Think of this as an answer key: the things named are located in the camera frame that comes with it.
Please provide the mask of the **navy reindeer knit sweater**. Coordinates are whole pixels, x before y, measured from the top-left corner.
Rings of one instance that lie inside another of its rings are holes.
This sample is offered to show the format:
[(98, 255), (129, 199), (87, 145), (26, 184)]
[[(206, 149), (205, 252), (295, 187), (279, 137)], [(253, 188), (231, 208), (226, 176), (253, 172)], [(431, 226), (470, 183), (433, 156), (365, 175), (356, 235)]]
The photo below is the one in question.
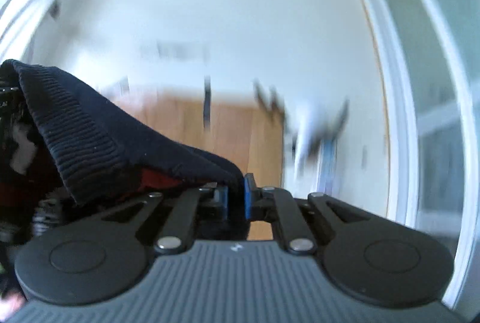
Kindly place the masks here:
[(64, 189), (89, 208), (118, 205), (141, 191), (216, 182), (227, 187), (226, 222), (204, 229), (234, 240), (248, 232), (244, 182), (229, 160), (161, 135), (56, 67), (1, 64), (1, 218), (29, 224), (38, 202)]

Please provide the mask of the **white door frame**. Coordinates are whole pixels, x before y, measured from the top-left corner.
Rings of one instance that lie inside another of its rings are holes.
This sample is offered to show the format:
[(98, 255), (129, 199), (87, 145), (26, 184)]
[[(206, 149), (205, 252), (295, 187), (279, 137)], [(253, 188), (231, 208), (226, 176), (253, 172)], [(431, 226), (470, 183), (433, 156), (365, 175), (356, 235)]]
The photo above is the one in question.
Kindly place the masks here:
[(443, 303), (479, 318), (479, 0), (362, 0), (382, 72), (389, 219), (446, 244)]

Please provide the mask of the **wooden headboard panel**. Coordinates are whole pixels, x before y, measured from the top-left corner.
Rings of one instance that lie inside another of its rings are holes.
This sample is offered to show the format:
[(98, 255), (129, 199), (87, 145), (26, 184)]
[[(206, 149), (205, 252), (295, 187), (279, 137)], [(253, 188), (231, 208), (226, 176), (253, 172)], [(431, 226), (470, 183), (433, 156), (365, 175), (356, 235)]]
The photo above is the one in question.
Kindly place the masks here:
[(284, 120), (277, 109), (215, 100), (205, 118), (199, 98), (158, 91), (130, 92), (112, 102), (170, 139), (233, 162), (261, 187), (281, 186)]

